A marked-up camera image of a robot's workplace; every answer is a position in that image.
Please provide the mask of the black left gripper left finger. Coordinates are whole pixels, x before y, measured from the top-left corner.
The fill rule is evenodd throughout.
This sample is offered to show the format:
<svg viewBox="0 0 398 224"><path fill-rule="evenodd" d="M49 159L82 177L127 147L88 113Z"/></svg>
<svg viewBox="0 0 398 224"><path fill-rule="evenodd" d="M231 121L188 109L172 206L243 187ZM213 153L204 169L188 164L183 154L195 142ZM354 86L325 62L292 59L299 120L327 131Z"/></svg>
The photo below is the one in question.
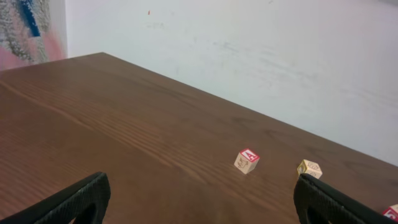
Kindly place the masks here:
<svg viewBox="0 0 398 224"><path fill-rule="evenodd" d="M109 180L97 172L1 220L1 224L102 224L111 196Z"/></svg>

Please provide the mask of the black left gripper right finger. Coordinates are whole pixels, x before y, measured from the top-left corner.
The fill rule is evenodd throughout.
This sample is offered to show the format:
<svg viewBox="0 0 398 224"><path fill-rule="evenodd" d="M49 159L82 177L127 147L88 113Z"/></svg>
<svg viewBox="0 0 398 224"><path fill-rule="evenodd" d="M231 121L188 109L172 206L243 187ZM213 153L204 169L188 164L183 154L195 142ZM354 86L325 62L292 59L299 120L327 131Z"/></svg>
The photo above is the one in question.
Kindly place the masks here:
<svg viewBox="0 0 398 224"><path fill-rule="evenodd" d="M397 224L309 174L300 174L294 205L301 224Z"/></svg>

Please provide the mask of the red letter A wooden block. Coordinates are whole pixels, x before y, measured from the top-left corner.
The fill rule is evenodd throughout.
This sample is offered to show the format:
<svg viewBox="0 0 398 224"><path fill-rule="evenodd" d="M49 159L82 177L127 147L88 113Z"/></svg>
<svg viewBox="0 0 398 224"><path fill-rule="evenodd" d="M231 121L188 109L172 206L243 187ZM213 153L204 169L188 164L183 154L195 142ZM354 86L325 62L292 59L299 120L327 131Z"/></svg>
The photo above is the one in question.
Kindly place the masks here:
<svg viewBox="0 0 398 224"><path fill-rule="evenodd" d="M260 156L250 149L243 149L239 152L234 166L238 168L243 174L248 174L256 167L260 160Z"/></svg>

